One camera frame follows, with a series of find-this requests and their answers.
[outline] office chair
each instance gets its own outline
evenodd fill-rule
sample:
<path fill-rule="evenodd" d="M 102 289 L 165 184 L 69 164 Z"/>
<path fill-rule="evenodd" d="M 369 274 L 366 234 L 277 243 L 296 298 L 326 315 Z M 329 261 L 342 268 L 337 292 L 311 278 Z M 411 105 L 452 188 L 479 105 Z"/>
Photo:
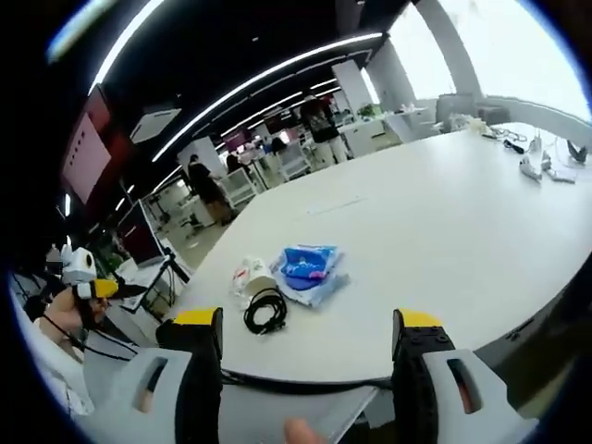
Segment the office chair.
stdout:
<path fill-rule="evenodd" d="M 236 209 L 241 204 L 248 203 L 258 194 L 257 188 L 251 182 L 243 168 L 228 174 L 218 183 L 232 209 Z"/>
<path fill-rule="evenodd" d="M 436 102 L 436 124 L 442 133 L 450 132 L 450 116 L 452 114 L 478 117 L 478 113 L 472 94 L 442 94 Z"/>
<path fill-rule="evenodd" d="M 298 142 L 290 142 L 286 148 L 277 154 L 277 157 L 279 159 L 279 172 L 286 181 L 311 170 L 311 164 L 306 159 Z"/>

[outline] window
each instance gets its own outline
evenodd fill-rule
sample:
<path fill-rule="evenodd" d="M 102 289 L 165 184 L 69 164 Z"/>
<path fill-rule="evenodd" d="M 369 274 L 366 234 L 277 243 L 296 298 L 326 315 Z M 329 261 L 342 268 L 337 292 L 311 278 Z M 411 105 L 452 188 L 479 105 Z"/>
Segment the window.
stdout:
<path fill-rule="evenodd" d="M 456 93 L 444 55 L 414 5 L 405 8 L 389 33 L 416 99 Z"/>
<path fill-rule="evenodd" d="M 362 74 L 362 79 L 364 79 L 366 88 L 370 93 L 370 99 L 372 99 L 372 103 L 375 105 L 380 105 L 380 99 L 378 98 L 378 94 L 376 94 L 376 88 L 374 87 L 374 83 L 372 83 L 372 81 L 370 80 L 370 76 L 368 75 L 368 71 L 366 71 L 366 68 L 362 68 L 360 70 L 360 74 Z"/>
<path fill-rule="evenodd" d="M 439 1 L 471 57 L 483 94 L 516 97 L 590 120 L 569 56 L 518 1 Z"/>

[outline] white pillar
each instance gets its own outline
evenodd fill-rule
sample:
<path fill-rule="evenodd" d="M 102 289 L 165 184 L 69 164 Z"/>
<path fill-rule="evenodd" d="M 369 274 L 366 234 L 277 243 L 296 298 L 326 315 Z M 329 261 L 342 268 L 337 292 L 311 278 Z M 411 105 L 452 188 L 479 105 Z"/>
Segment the white pillar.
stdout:
<path fill-rule="evenodd" d="M 374 54 L 366 71 L 384 110 L 397 111 L 401 105 L 415 103 L 413 87 L 390 40 Z"/>
<path fill-rule="evenodd" d="M 438 0 L 420 0 L 415 7 L 434 34 L 440 51 L 446 60 L 457 93 L 472 94 L 480 99 L 481 86 L 475 74 L 471 57 L 464 48 L 461 36 Z"/>
<path fill-rule="evenodd" d="M 215 174 L 226 173 L 226 168 L 220 162 L 220 157 L 216 152 L 216 148 L 209 137 L 197 139 L 183 148 L 177 155 L 177 160 L 187 172 L 187 165 L 192 154 L 197 154 L 202 162 L 210 171 Z"/>
<path fill-rule="evenodd" d="M 362 106 L 372 104 L 370 92 L 362 79 L 360 69 L 353 60 L 339 63 L 332 69 L 350 105 L 351 113 L 357 118 L 358 110 Z"/>
<path fill-rule="evenodd" d="M 333 92 L 333 98 L 339 111 L 343 112 L 346 109 L 350 109 L 350 104 L 348 104 L 348 99 L 345 98 L 343 91 Z"/>

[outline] computer screen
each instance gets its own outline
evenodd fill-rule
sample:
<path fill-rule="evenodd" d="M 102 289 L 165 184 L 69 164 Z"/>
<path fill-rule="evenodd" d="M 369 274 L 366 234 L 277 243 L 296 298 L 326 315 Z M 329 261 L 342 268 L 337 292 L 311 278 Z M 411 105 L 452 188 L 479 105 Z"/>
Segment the computer screen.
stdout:
<path fill-rule="evenodd" d="M 117 226 L 117 236 L 138 267 L 161 262 L 165 258 L 141 201 L 136 202 L 123 216 Z"/>
<path fill-rule="evenodd" d="M 97 221 L 112 210 L 109 198 L 134 154 L 135 145 L 96 86 L 71 133 L 61 171 L 64 188 L 83 206 L 85 219 Z"/>
<path fill-rule="evenodd" d="M 281 113 L 265 119 L 265 126 L 270 134 L 276 134 L 282 130 L 298 126 L 298 118 L 287 109 Z"/>

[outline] ceiling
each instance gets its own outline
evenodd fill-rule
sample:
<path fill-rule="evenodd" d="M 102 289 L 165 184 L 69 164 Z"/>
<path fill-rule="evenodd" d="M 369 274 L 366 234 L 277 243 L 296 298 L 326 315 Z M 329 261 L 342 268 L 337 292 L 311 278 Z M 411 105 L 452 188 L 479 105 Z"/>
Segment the ceiling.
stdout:
<path fill-rule="evenodd" d="M 69 3 L 70 11 L 75 10 L 76 2 Z M 51 66 L 49 94 L 55 106 L 59 106 L 55 118 L 61 129 L 61 139 L 53 145 L 56 157 L 61 157 L 66 148 L 69 132 L 106 54 L 146 3 L 147 0 L 116 2 Z M 155 108 L 181 109 L 161 134 L 138 144 L 139 155 L 123 178 L 128 186 L 136 185 L 135 197 L 150 192 L 176 166 L 176 152 L 191 138 L 212 136 L 217 141 L 221 132 L 253 113 L 331 79 L 331 65 L 342 61 L 323 64 L 331 59 L 346 56 L 364 66 L 384 38 L 312 56 L 259 80 L 204 116 L 157 162 L 152 162 L 154 154 L 173 135 L 220 96 L 306 51 L 347 37 L 386 31 L 408 0 L 359 3 L 165 0 L 124 46 L 103 83 L 117 118 L 129 133 L 146 112 Z M 299 75 L 282 79 L 302 70 Z M 109 197 L 114 207 L 120 197 L 121 191 L 117 190 Z"/>

